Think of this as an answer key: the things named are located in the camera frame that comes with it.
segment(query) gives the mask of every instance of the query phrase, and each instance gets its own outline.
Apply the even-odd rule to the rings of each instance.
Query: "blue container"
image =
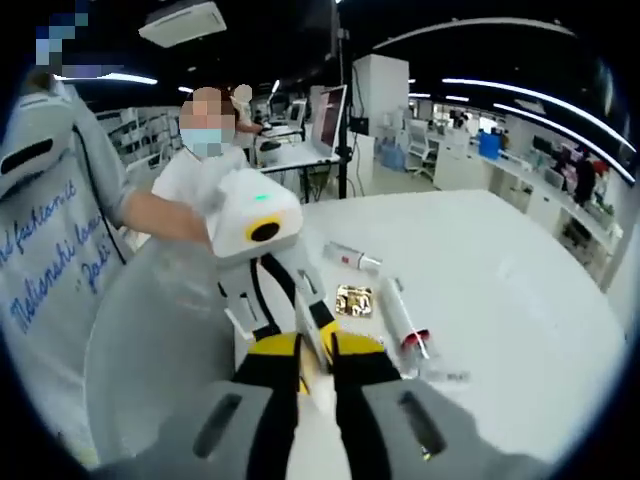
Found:
[[[382,165],[398,172],[404,171],[405,154],[400,147],[389,143],[381,145]]]
[[[483,157],[496,160],[500,156],[500,135],[481,132],[478,153]]]

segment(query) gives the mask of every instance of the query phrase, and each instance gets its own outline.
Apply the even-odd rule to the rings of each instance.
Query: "person's arm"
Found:
[[[190,240],[211,250],[204,219],[184,203],[136,190],[124,205],[122,220],[124,225],[137,232],[168,240]]]
[[[96,202],[109,221],[116,228],[126,225],[138,232],[166,239],[192,240],[211,248],[204,220],[190,207],[138,191],[128,182],[120,156],[97,118],[74,90],[70,93],[87,157],[78,143],[75,150],[88,178],[91,173]]]

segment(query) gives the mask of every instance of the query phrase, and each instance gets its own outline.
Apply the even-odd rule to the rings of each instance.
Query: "gold foil packet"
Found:
[[[336,313],[351,317],[370,317],[373,309],[373,293],[369,287],[338,285]]]

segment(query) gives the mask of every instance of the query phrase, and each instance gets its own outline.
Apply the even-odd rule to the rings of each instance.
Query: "white cabinet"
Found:
[[[492,173],[492,167],[477,155],[443,143],[433,183],[440,190],[488,190]]]
[[[527,207],[527,216],[556,237],[562,228],[562,208],[544,189],[534,188]]]

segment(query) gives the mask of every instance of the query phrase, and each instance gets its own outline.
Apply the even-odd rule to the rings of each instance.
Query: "air conditioner unit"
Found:
[[[138,30],[142,38],[164,48],[227,29],[214,2],[178,2],[147,18]]]

